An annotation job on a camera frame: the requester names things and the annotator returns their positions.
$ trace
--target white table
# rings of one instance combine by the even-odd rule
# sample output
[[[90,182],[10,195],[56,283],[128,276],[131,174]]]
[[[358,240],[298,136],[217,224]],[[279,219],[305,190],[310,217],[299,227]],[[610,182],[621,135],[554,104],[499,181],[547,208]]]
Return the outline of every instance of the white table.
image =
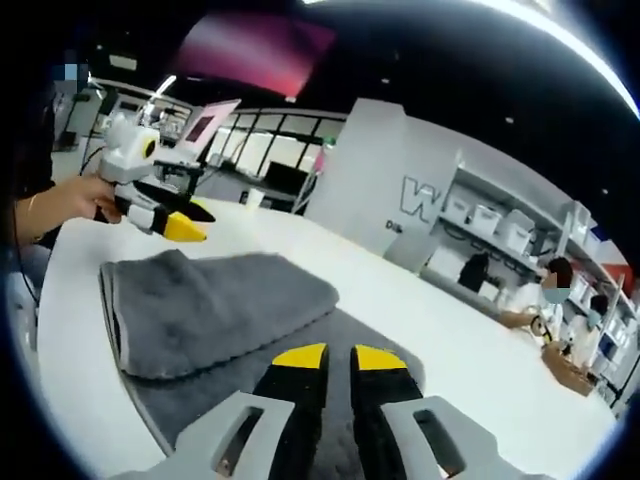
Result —
[[[331,282],[341,309],[422,361],[425,395],[444,397],[491,431],[502,457],[525,472],[568,479],[613,428],[600,397],[557,384],[536,349],[448,294],[302,217],[207,204],[218,221],[201,244],[174,244],[126,223],[74,220],[60,233],[40,307],[41,384],[60,430],[97,475],[163,458],[114,364],[98,267],[176,247],[192,258],[278,252]]]

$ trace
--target black ceiling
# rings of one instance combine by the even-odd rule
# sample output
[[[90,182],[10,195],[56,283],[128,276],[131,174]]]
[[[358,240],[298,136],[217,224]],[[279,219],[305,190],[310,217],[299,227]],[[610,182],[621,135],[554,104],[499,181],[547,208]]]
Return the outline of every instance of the black ceiling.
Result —
[[[376,98],[477,138],[585,203],[640,268],[639,222],[632,221],[640,205],[640,122],[591,66],[555,39],[464,0],[359,1],[357,7],[337,1],[320,8],[293,0],[184,3],[190,6],[101,12],[88,29],[93,75],[157,88],[171,73],[181,40],[208,10],[279,12],[326,25],[337,42],[296,108],[348,112],[356,98]],[[640,55],[627,2],[582,5],[572,12],[576,29],[606,52],[640,99]],[[138,70],[114,69],[109,53],[133,55]],[[279,95],[220,79],[179,78],[169,94],[194,104],[239,96],[244,107],[291,107]]]

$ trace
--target computer monitor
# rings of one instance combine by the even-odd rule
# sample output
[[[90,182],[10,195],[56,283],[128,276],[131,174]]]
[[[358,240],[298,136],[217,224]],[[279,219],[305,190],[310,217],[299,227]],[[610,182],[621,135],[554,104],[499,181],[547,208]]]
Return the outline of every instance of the computer monitor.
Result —
[[[212,103],[202,109],[198,118],[184,132],[175,148],[188,152],[195,160],[205,149],[222,122],[238,107],[240,100]]]
[[[281,163],[271,162],[264,176],[265,183],[274,190],[298,195],[307,178],[307,173]]]

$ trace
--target black monitor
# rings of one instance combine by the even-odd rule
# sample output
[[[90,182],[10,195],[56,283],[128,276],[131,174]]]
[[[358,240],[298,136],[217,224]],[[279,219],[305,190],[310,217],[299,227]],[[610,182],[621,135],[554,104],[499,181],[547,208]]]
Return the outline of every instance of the black monitor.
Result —
[[[307,172],[272,161],[267,169],[267,174],[264,176],[264,181],[274,190],[298,195],[306,178]]]

